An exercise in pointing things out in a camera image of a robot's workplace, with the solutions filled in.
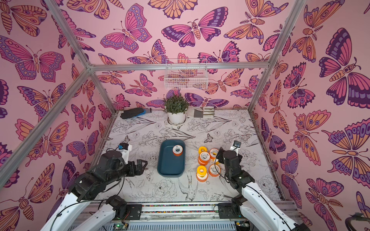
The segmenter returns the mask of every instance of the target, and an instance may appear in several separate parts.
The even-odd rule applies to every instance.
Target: bird illustration
[[[189,186],[188,187],[185,187],[179,180],[179,187],[180,187],[180,190],[183,194],[186,194],[186,198],[185,198],[185,201],[193,201],[194,198],[195,198],[195,195],[196,195],[196,192],[198,190],[198,181],[196,182],[196,188],[195,190],[193,189],[192,187],[192,178],[191,178],[191,175],[190,175],[190,178],[189,178],[189,175],[188,173],[186,173],[187,176],[188,176],[188,183],[189,183]]]

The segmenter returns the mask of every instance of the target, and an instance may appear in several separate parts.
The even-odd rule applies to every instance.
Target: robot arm
[[[284,214],[261,190],[255,180],[241,169],[241,143],[234,141],[230,150],[220,148],[217,157],[225,165],[226,177],[240,194],[232,199],[233,212],[241,214],[258,229],[268,231],[309,231]]]
[[[107,151],[101,156],[97,165],[75,180],[69,187],[68,194],[41,231],[67,231],[78,215],[105,190],[108,184],[115,181],[119,183],[122,177],[138,176],[144,172],[147,161],[137,160],[137,165],[134,161],[127,161],[131,145],[120,143],[118,148],[119,151]],[[115,217],[123,218],[126,214],[126,205],[125,200],[114,195],[106,200],[101,209],[74,230],[94,231]]]

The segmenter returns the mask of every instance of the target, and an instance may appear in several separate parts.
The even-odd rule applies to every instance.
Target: teal plastic tray
[[[183,148],[181,156],[175,156],[172,149],[176,145]],[[185,143],[182,140],[165,140],[161,143],[158,158],[158,173],[165,177],[179,177],[185,170]]]

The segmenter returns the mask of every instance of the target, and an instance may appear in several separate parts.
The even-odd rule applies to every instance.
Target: yellow tape roll
[[[206,152],[208,151],[206,147],[204,146],[201,146],[199,149],[198,149],[198,153],[201,154],[202,152]]]
[[[204,167],[203,165],[200,165],[197,169],[196,169],[196,173],[200,176],[200,177],[203,177],[207,174],[207,168]]]

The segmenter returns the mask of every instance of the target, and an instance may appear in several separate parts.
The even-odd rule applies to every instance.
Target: stack of tape rolls
[[[203,165],[200,165],[196,169],[196,178],[200,182],[205,182],[208,178],[207,168],[204,167]]]
[[[203,166],[206,166],[209,162],[209,160],[211,159],[211,156],[209,155],[208,152],[202,152],[200,155],[199,155],[199,158],[198,158],[198,163],[200,165],[203,165]]]
[[[182,146],[181,145],[176,145],[172,149],[173,153],[175,156],[181,156],[182,155]]]
[[[198,149],[198,153],[201,154],[202,152],[207,152],[207,148],[204,147],[204,146],[201,146],[199,149]]]
[[[216,177],[219,175],[219,172],[221,171],[220,169],[220,166],[218,165],[215,165],[215,164],[212,164],[210,167],[209,167],[209,174],[213,177]]]
[[[211,155],[211,160],[214,160],[217,156],[218,149],[217,148],[212,148],[209,150],[209,154]]]

